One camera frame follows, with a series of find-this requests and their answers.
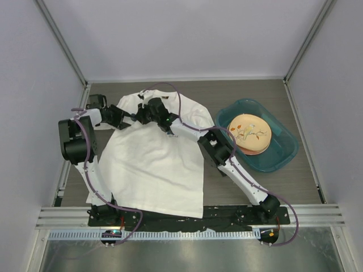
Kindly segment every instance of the reflective metal surface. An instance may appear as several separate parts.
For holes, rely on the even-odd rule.
[[[282,229],[278,242],[292,236]],[[66,260],[64,257],[80,257]],[[130,241],[114,248],[99,241],[49,241],[40,271],[343,271],[329,228],[303,228],[289,245],[256,240]]]

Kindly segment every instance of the blue tub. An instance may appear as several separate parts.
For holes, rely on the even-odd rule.
[[[216,125],[227,128],[234,117],[240,114],[252,114],[265,120],[271,128],[272,138],[269,147],[259,155],[248,156],[240,149],[238,155],[254,170],[273,172],[279,170],[291,161],[299,150],[296,138],[260,103],[253,99],[240,99],[216,116]],[[227,133],[226,138],[233,144]]]

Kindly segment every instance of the green plastic container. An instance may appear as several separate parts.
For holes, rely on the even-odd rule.
[[[238,155],[254,170],[274,172],[288,164],[297,154],[299,144],[296,138],[260,103],[253,99],[240,99],[225,109],[221,109],[216,117],[216,125],[227,128],[230,122],[240,114],[252,114],[265,120],[271,128],[272,137],[269,147],[259,155],[245,155],[239,148]],[[233,144],[227,133],[226,138]]]

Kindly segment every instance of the white panel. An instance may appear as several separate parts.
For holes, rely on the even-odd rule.
[[[284,76],[324,0],[46,0],[88,80]]]
[[[24,272],[62,166],[58,120],[82,87],[32,0],[0,9],[0,271]]]
[[[323,192],[363,256],[363,1],[337,1],[290,85]]]

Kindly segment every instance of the white t-shirt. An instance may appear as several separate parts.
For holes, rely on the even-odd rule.
[[[119,108],[136,113],[142,100],[124,96]],[[161,97],[169,112],[178,114],[176,92],[146,91]],[[181,117],[202,128],[214,125],[208,110],[181,95]],[[203,166],[199,146],[184,137],[161,131],[155,122],[115,130],[99,162],[104,181],[117,204],[157,213],[202,218]]]

